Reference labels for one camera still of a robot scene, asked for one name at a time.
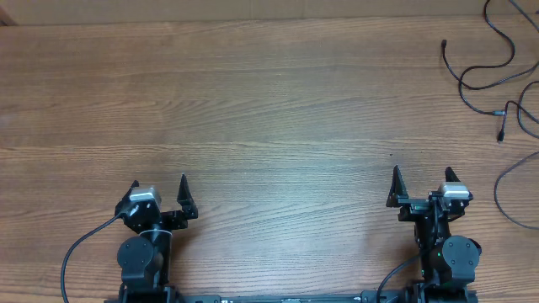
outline power cord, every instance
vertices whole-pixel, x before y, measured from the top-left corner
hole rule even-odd
[[[86,240],[88,237],[92,236],[94,233],[101,231],[105,227],[109,226],[112,222],[114,222],[116,219],[120,218],[120,214],[115,215],[112,219],[106,221],[103,225],[99,226],[98,228],[94,229],[93,231],[87,233],[86,235],[82,236],[80,239],[78,239],[66,253],[66,256],[64,257],[64,262],[61,265],[61,273],[60,273],[60,290],[61,290],[61,297],[64,299],[64,303],[69,303],[69,300],[67,299],[66,294],[66,283],[64,280],[64,277],[66,275],[66,266],[67,266],[67,260],[69,259],[69,256],[71,256],[71,253],[73,253],[73,250],[75,247],[78,246],[82,241]]]
[[[530,159],[531,157],[534,157],[537,154],[539,154],[539,151],[536,151],[536,152],[532,153],[531,155],[525,157],[524,159],[518,161],[517,163],[513,164],[513,166],[509,167],[507,170],[505,170],[503,173],[501,173],[499,175],[499,177],[496,179],[496,183],[494,184],[494,202],[496,202],[496,206],[498,206],[499,211],[501,211],[501,213],[507,219],[509,219],[511,222],[515,223],[517,226],[522,226],[524,228],[531,229],[531,230],[534,230],[534,231],[539,231],[539,227],[528,226],[526,224],[522,224],[518,220],[513,219],[511,216],[507,215],[507,213],[504,211],[504,209],[502,208],[502,206],[499,204],[499,201],[498,201],[498,185],[499,185],[499,181],[501,181],[501,179],[503,177],[505,177],[506,174],[510,173],[513,169],[519,167],[522,163],[528,161],[528,159]]]
[[[530,18],[530,16],[528,16],[528,14],[526,12],[524,12],[522,10],[522,8],[514,1],[514,0],[509,0],[511,2],[511,4],[513,4],[513,6],[515,6],[515,8],[533,25],[534,28],[537,29],[537,31],[539,31],[539,27],[537,26],[537,24],[535,24],[535,22]],[[491,66],[487,66],[487,65],[484,65],[484,66],[470,66],[468,67],[467,69],[464,70],[464,72],[462,72],[462,75],[461,76],[457,76],[455,74],[455,72],[453,71],[453,69],[451,68],[451,65],[449,64],[448,60],[447,60],[447,57],[446,57],[446,47],[447,47],[447,40],[443,40],[441,42],[441,53],[442,53],[442,57],[444,59],[444,63],[446,64],[447,66],[447,69],[449,70],[449,72],[451,73],[451,75],[456,79],[458,80],[458,90],[459,90],[459,94],[461,96],[461,99],[462,99],[462,102],[464,102],[465,105],[467,105],[470,109],[474,110],[475,112],[479,113],[479,114],[488,114],[488,115],[494,115],[494,116],[504,116],[504,121],[506,120],[506,117],[507,117],[507,105],[505,105],[505,110],[493,110],[493,111],[484,111],[484,110],[481,110],[481,109],[478,109],[476,108],[475,106],[473,106],[472,104],[470,104],[470,102],[467,100],[466,96],[464,96],[464,92],[463,92],[463,89],[462,87],[465,87],[467,89],[470,89],[470,90],[483,90],[483,89],[487,89],[487,88],[493,88],[495,86],[498,86],[504,82],[507,82],[508,80],[510,79],[514,79],[514,78],[517,78],[517,77],[520,77],[520,76],[523,76],[523,75],[526,75],[527,73],[531,73],[531,72],[534,72],[537,67],[539,66],[539,61],[534,65],[532,66],[531,68],[523,71],[523,72],[519,72],[515,75],[512,75],[512,76],[509,76],[509,77],[505,77],[501,80],[498,80],[497,82],[493,82],[489,85],[485,85],[485,86],[482,86],[482,87],[474,87],[474,86],[471,86],[467,83],[465,83],[463,81],[464,79],[464,76],[472,71],[472,70],[475,70],[475,69],[493,69],[493,68],[501,68],[501,67],[504,67],[504,66],[507,66],[509,65],[513,59],[515,58],[515,53],[516,53],[516,47],[515,47],[515,43],[513,42],[513,40],[506,34],[504,34],[501,30],[497,29],[496,26],[494,26],[494,24],[492,24],[492,22],[490,21],[490,19],[488,18],[488,14],[487,14],[487,7],[488,7],[488,4],[490,3],[490,0],[487,0],[485,2],[485,5],[483,7],[483,17],[485,19],[485,22],[487,22],[488,26],[490,26],[491,29],[493,29],[498,35],[500,35],[502,38],[504,38],[504,40],[506,40],[509,45],[510,45],[510,48],[511,48],[511,55],[510,55],[510,58],[508,61],[502,63],[502,64],[498,64],[498,65],[491,65]],[[524,97],[524,93],[526,92],[526,90],[532,85],[532,84],[535,84],[535,83],[538,83],[537,81],[535,82],[532,82],[530,84],[528,84],[528,86],[526,86],[526,88],[524,89],[524,91],[522,92],[521,96],[520,96],[520,102],[519,104],[517,105],[518,106],[518,116],[519,116],[519,125],[520,127],[522,128],[522,130],[524,132],[526,132],[527,134],[531,135],[531,136],[534,136],[536,138],[539,138],[539,136],[531,133],[522,123],[521,121],[521,115],[520,115],[520,111],[523,110],[526,115],[528,115],[532,120],[534,120],[534,122],[536,123],[539,123],[538,119],[536,119],[532,114],[530,114],[530,112],[526,111],[522,106],[522,98]],[[500,135],[498,136],[498,141],[502,141],[504,139],[504,128],[502,128],[502,130],[500,131]]]
[[[530,18],[530,16],[524,12],[524,10],[516,3],[515,0],[509,0],[509,2],[511,4],[513,4],[513,6],[530,22],[530,24],[537,30],[537,32],[539,32],[539,26],[537,26],[537,24]],[[483,17],[485,19],[485,22],[487,22],[488,26],[490,26],[490,28],[492,28],[496,33],[498,33],[498,35],[500,35],[502,38],[504,38],[510,45],[510,48],[511,48],[511,56],[509,58],[508,61],[506,61],[505,63],[502,63],[502,64],[498,64],[498,65],[492,65],[492,66],[470,66],[469,68],[465,69],[464,72],[462,73],[461,76],[457,76],[455,74],[455,72],[453,71],[453,69],[451,68],[451,65],[449,64],[449,62],[447,61],[447,58],[446,58],[446,47],[447,47],[447,40],[443,40],[441,42],[441,53],[442,53],[442,57],[444,59],[444,63],[446,64],[447,66],[447,69],[449,70],[449,72],[451,73],[451,75],[456,79],[458,80],[458,90],[459,90],[459,94],[461,95],[461,99],[462,101],[464,102],[465,105],[467,105],[470,109],[473,109],[474,111],[476,111],[477,113],[480,113],[480,114],[489,114],[489,115],[494,115],[494,116],[504,116],[504,120],[502,122],[502,127],[501,127],[501,130],[500,132],[498,133],[498,142],[501,142],[504,140],[504,137],[505,137],[505,122],[507,120],[507,114],[508,114],[508,107],[510,104],[514,104],[516,105],[517,107],[517,119],[518,119],[518,122],[519,122],[519,126],[520,128],[528,135],[530,136],[533,136],[537,139],[539,139],[539,135],[538,134],[535,134],[533,133],[532,131],[528,130],[525,125],[524,125],[524,122],[522,121],[522,112],[524,112],[528,118],[530,118],[532,121],[534,121],[535,123],[538,123],[539,124],[539,119],[536,118],[533,114],[531,114],[529,111],[527,111],[522,103],[524,101],[524,96],[526,94],[526,92],[528,91],[528,89],[530,89],[534,84],[538,84],[539,81],[533,81],[533,82],[530,82],[528,83],[528,85],[526,85],[526,87],[522,90],[522,92],[520,93],[520,97],[519,97],[519,102],[516,103],[515,101],[508,101],[505,103],[505,107],[504,107],[504,110],[495,110],[495,111],[483,111],[481,109],[478,109],[476,107],[474,107],[473,105],[471,105],[468,100],[466,99],[466,97],[464,96],[464,93],[462,91],[462,87],[465,87],[467,89],[470,89],[470,90],[482,90],[482,89],[487,89],[487,88],[493,88],[495,86],[498,86],[510,79],[513,79],[513,78],[516,78],[516,77],[520,77],[520,76],[523,76],[523,75],[526,75],[527,73],[531,73],[531,72],[534,72],[537,67],[539,66],[539,61],[534,65],[532,66],[531,68],[523,71],[523,72],[519,72],[515,75],[512,75],[512,76],[509,76],[509,77],[506,77],[504,79],[501,79],[501,80],[498,80],[497,82],[493,82],[489,85],[486,85],[486,86],[482,86],[482,87],[474,87],[474,86],[471,86],[467,83],[465,83],[463,81],[463,78],[464,76],[474,70],[474,69],[485,69],[485,68],[500,68],[500,67],[504,67],[504,66],[507,66],[509,65],[512,61],[513,61],[513,58],[515,57],[515,43],[513,42],[513,40],[506,34],[504,34],[502,31],[500,31],[499,29],[497,29],[493,24],[492,22],[490,22],[490,19],[488,18],[488,14],[487,14],[487,7],[488,7],[488,4],[490,3],[490,0],[487,0],[484,7],[483,7]],[[515,165],[513,165],[512,167],[510,167],[509,169],[507,169],[506,171],[504,171],[503,173],[501,173],[498,177],[498,179],[496,180],[496,183],[494,184],[494,201],[496,202],[496,205],[498,206],[498,209],[499,211],[507,218],[509,219],[510,221],[512,221],[513,223],[515,223],[516,225],[518,226],[522,226],[522,227],[525,227],[525,228],[528,228],[528,229],[532,229],[532,230],[539,230],[539,227],[534,227],[534,226],[527,226],[525,224],[522,224],[520,223],[519,221],[511,218],[509,215],[507,215],[507,213],[503,210],[503,208],[501,207],[501,205],[499,204],[499,201],[498,201],[498,185],[499,185],[499,181],[509,172],[511,172],[513,169],[515,169],[516,167],[519,167],[522,163],[526,162],[529,158],[531,157],[534,157],[536,154],[538,154],[539,151],[536,151],[534,153],[532,153],[530,156],[528,157],[525,157],[523,158],[522,160],[518,161]]]
[[[381,303],[380,302],[380,299],[381,299],[381,294],[382,294],[382,289],[384,288],[384,286],[386,285],[387,281],[389,281],[389,279],[395,275],[396,273],[398,273],[399,271],[403,270],[403,268],[406,268],[407,266],[409,266],[410,264],[414,263],[415,261],[417,261],[419,258],[422,258],[423,256],[425,256],[426,254],[430,253],[430,250],[424,250],[423,252],[411,257],[410,259],[406,260],[404,263],[398,265],[394,270],[392,270],[387,276],[386,278],[384,278],[384,280],[380,283],[380,286],[378,286],[378,290],[376,291],[376,303]]]

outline wooden tabletop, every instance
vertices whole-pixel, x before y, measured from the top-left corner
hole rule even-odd
[[[539,59],[521,16],[493,22],[517,54],[472,72],[477,85]],[[462,103],[442,39],[459,73],[510,54],[480,16],[0,28],[0,301],[61,301],[67,249],[114,214],[134,179],[177,209],[182,173],[200,212],[174,233],[183,294],[373,290],[418,251],[413,224],[385,207],[398,164],[413,197],[437,189],[446,166],[474,194],[451,232],[483,246],[481,302],[535,302],[539,232],[505,219],[493,187],[539,141],[513,109],[496,141],[502,119]],[[468,96],[502,109],[534,79]],[[526,95],[534,113],[537,97]],[[536,226],[538,168],[530,161],[499,189],[506,210]],[[116,251],[132,236],[118,221],[75,250],[71,302],[117,295]]]

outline wire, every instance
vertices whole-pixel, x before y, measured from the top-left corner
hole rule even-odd
[[[532,85],[538,84],[538,83],[539,83],[539,81],[530,82],[530,84],[526,85],[526,87],[524,88],[524,90],[522,90],[522,93],[520,94],[520,97],[519,97],[519,105],[520,105],[520,107],[521,107],[521,105],[522,105],[522,101],[524,100],[524,95],[526,94],[526,91],[527,91]],[[517,111],[517,118],[518,118],[518,120],[519,120],[519,125],[520,125],[521,129],[522,129],[526,134],[528,134],[528,135],[530,135],[530,136],[533,136],[533,137],[536,137],[537,139],[539,139],[539,136],[538,136],[538,135],[536,135],[536,134],[534,134],[533,132],[529,131],[529,130],[524,126],[524,123],[522,122],[522,116],[521,116],[521,114],[520,114],[520,107],[519,107],[519,109],[518,109],[518,111]],[[533,117],[532,115],[529,115],[528,113],[526,113],[526,114],[528,115],[528,117],[530,117],[532,120],[534,120],[534,121],[536,122],[535,117]]]
[[[537,26],[536,24],[533,22],[533,20],[531,20],[530,16],[528,16],[526,14],[526,12],[524,12],[520,6],[513,0],[510,0],[511,3],[519,10],[520,13],[522,13],[524,15],[524,17],[526,19],[528,19],[531,24],[537,29]],[[506,62],[504,63],[501,63],[501,64],[498,64],[498,65],[478,65],[478,66],[470,66],[468,67],[466,70],[464,70],[464,72],[462,72],[462,75],[460,77],[458,77],[455,72],[453,71],[453,69],[451,68],[451,65],[449,64],[448,60],[447,60],[447,57],[446,57],[446,47],[447,47],[447,40],[443,40],[442,43],[441,43],[441,52],[442,52],[442,57],[444,59],[444,63],[446,64],[447,66],[447,69],[449,70],[449,72],[451,73],[451,75],[456,79],[458,80],[458,87],[459,87],[459,94],[461,95],[461,99],[462,99],[462,102],[464,102],[465,105],[467,105],[470,109],[474,110],[475,112],[477,113],[480,113],[480,114],[488,114],[488,115],[496,115],[496,116],[500,116],[500,115],[504,115],[505,112],[503,111],[500,111],[500,110],[494,110],[494,111],[484,111],[484,110],[481,110],[481,109],[478,109],[476,108],[475,106],[473,106],[472,104],[470,104],[470,102],[466,99],[466,97],[464,96],[464,92],[462,91],[462,87],[465,87],[467,89],[470,89],[470,90],[483,90],[483,89],[487,89],[487,88],[493,88],[495,86],[498,86],[504,82],[507,82],[508,80],[510,79],[514,79],[516,77],[520,77],[520,76],[523,76],[523,75],[526,75],[527,73],[530,73],[530,72],[534,72],[537,67],[539,66],[539,61],[534,65],[532,66],[531,68],[523,71],[523,72],[519,72],[519,73],[516,73],[515,75],[512,75],[512,76],[509,76],[509,77],[505,77],[501,80],[498,80],[497,82],[493,82],[489,85],[485,85],[485,86],[482,86],[482,87],[474,87],[474,86],[471,86],[467,83],[465,83],[463,81],[464,79],[464,76],[472,71],[472,70],[475,70],[475,69],[493,69],[493,68],[501,68],[501,67],[505,67],[505,66],[508,66],[512,61],[513,59],[515,58],[515,53],[516,53],[516,48],[515,48],[515,43],[513,42],[513,40],[506,34],[504,34],[501,30],[499,30],[498,28],[496,28],[496,26],[494,26],[494,24],[492,24],[492,22],[490,21],[490,19],[488,18],[488,14],[487,14],[487,7],[488,7],[488,4],[490,3],[490,0],[487,0],[484,7],[483,7],[483,17],[485,19],[485,22],[487,22],[488,26],[490,26],[491,29],[493,29],[498,35],[500,35],[502,38],[504,38],[504,40],[506,40],[509,45],[510,45],[510,48],[511,48],[511,55],[510,55],[510,58],[509,60],[507,60]]]
[[[524,12],[524,10],[518,5],[518,3],[516,3],[515,0],[509,0],[509,1],[531,23],[531,25],[533,25],[533,27],[539,32],[539,27],[537,26],[537,24],[530,18],[530,16],[528,16],[528,14],[526,12]],[[515,48],[515,43],[513,42],[513,40],[508,35],[504,34],[501,30],[497,29],[492,24],[492,22],[490,22],[490,19],[488,18],[487,7],[488,7],[489,3],[490,3],[490,0],[487,0],[485,2],[485,5],[483,7],[483,17],[485,19],[485,22],[487,22],[488,26],[490,26],[490,28],[492,28],[498,35],[500,35],[502,38],[504,38],[509,43],[510,48],[511,48],[511,55],[510,55],[509,60],[502,63],[502,64],[492,65],[492,66],[470,66],[467,69],[465,69],[464,72],[462,72],[462,75],[460,77],[458,77],[455,74],[455,72],[453,71],[453,69],[451,68],[451,65],[449,64],[449,62],[447,60],[447,57],[446,57],[447,40],[443,40],[442,43],[441,43],[441,48],[442,48],[441,52],[442,52],[442,57],[444,59],[444,63],[446,64],[447,69],[449,70],[451,75],[456,80],[458,80],[458,91],[459,91],[459,94],[461,96],[462,102],[464,102],[465,105],[467,105],[470,109],[474,110],[475,112],[477,112],[479,114],[488,114],[488,115],[494,115],[494,116],[503,115],[504,116],[504,122],[502,124],[502,129],[498,133],[498,142],[501,142],[504,139],[504,128],[505,128],[505,121],[507,120],[507,107],[508,107],[509,103],[513,103],[513,104],[517,105],[517,107],[518,107],[517,116],[518,116],[519,126],[521,127],[521,129],[525,133],[527,133],[528,135],[539,139],[539,135],[534,134],[533,132],[529,131],[524,126],[524,123],[522,122],[522,118],[521,118],[521,111],[524,111],[525,114],[528,115],[529,118],[531,118],[534,122],[539,124],[539,120],[535,116],[533,116],[530,112],[528,112],[526,109],[524,109],[524,107],[522,106],[522,100],[523,100],[524,94],[526,93],[528,88],[530,88],[533,84],[539,83],[539,81],[534,81],[534,82],[529,83],[524,88],[522,93],[520,94],[519,103],[517,104],[514,101],[509,101],[508,103],[505,104],[504,110],[484,111],[484,110],[478,109],[475,106],[473,106],[472,104],[470,104],[470,102],[467,100],[466,96],[464,96],[464,92],[463,92],[462,87],[465,87],[465,88],[470,89],[470,90],[483,90],[483,89],[487,89],[487,88],[493,88],[493,87],[498,86],[498,85],[500,85],[500,84],[502,84],[502,83],[504,83],[504,82],[506,82],[506,81],[508,81],[510,79],[526,75],[527,73],[534,72],[539,67],[539,61],[538,61],[534,66],[532,66],[531,68],[529,68],[529,69],[527,69],[527,70],[525,70],[523,72],[519,72],[519,73],[517,73],[515,75],[503,78],[501,80],[498,80],[497,82],[493,82],[493,83],[491,83],[489,85],[485,85],[485,86],[482,86],[482,87],[474,87],[474,86],[471,86],[471,85],[469,85],[469,84],[467,84],[467,83],[465,83],[463,81],[464,76],[468,72],[470,72],[472,70],[475,70],[475,69],[492,69],[492,68],[504,67],[504,66],[509,65],[513,61],[513,59],[515,58],[515,50],[516,50],[516,48]]]
[[[60,290],[61,290],[61,297],[64,299],[64,303],[69,303],[69,300],[67,299],[66,294],[66,283],[64,280],[64,276],[66,275],[66,266],[67,266],[67,260],[69,259],[69,256],[71,256],[71,253],[73,253],[73,250],[75,247],[78,246],[82,241],[86,240],[88,237],[92,236],[94,233],[101,231],[105,227],[109,226],[110,223],[114,222],[116,219],[120,217],[120,214],[114,216],[112,219],[106,221],[103,225],[100,227],[94,229],[93,231],[87,233],[86,235],[82,236],[80,239],[78,239],[71,247],[69,247],[69,250],[66,253],[66,256],[64,257],[64,262],[61,265],[61,273],[60,273]]]
[[[533,22],[533,20],[530,18],[530,16],[528,16],[528,14],[526,12],[524,12],[524,10],[516,3],[515,0],[509,0],[509,2],[511,2],[511,4],[513,4],[513,6],[518,9],[518,11],[520,13],[522,13],[522,15],[524,17],[526,17],[526,19],[528,19],[528,21],[530,21],[531,25],[533,25],[534,28],[536,28],[536,30],[539,32],[539,26],[537,26],[537,24],[535,22]]]
[[[502,129],[499,131],[498,133],[498,142],[501,142],[504,140],[504,136],[505,136],[505,121],[507,120],[507,108],[509,107],[509,104],[514,104],[518,107],[519,109],[519,118],[520,118],[520,111],[522,110],[525,114],[528,115],[528,117],[530,117],[535,123],[538,123],[539,124],[539,120],[534,117],[532,114],[530,114],[529,111],[527,111],[525,108],[523,108],[520,104],[516,103],[515,101],[507,101],[505,103],[505,114],[504,114],[504,122],[502,122]],[[535,134],[531,133],[530,131],[527,131],[528,134],[532,135],[532,136],[535,136],[535,137],[539,137],[539,136],[536,136]]]
[[[403,268],[409,266],[410,264],[414,263],[417,259],[423,257],[424,255],[426,255],[427,253],[430,253],[430,250],[424,250],[423,252],[421,252],[420,254],[417,254],[413,257],[411,257],[410,259],[406,260],[404,263],[398,265],[394,270],[391,271],[391,273],[389,273],[386,278],[384,278],[384,280],[380,283],[380,286],[378,287],[378,290],[376,291],[376,303],[380,303],[380,296],[382,294],[382,289],[384,288],[384,286],[386,285],[387,281],[396,273],[398,273],[399,271],[401,271]]]
[[[516,225],[518,226],[522,226],[524,228],[527,228],[527,229],[531,229],[531,230],[535,230],[535,231],[539,231],[539,227],[535,227],[535,226],[528,226],[528,225],[525,225],[525,224],[522,224],[520,223],[519,221],[517,221],[516,219],[513,219],[511,216],[507,215],[507,213],[504,211],[504,209],[502,208],[502,206],[499,204],[499,201],[498,201],[498,184],[499,184],[499,181],[507,174],[507,173],[510,173],[513,169],[519,167],[522,163],[526,162],[528,159],[530,159],[531,157],[534,157],[535,155],[539,154],[539,151],[536,151],[534,153],[532,153],[531,155],[523,158],[522,160],[518,161],[517,163],[513,164],[512,167],[509,167],[506,171],[504,171],[503,173],[501,173],[499,175],[499,177],[496,179],[496,183],[494,184],[494,202],[496,202],[496,206],[498,206],[498,209],[499,211],[501,211],[501,213],[507,218],[509,219],[511,222],[515,223]]]

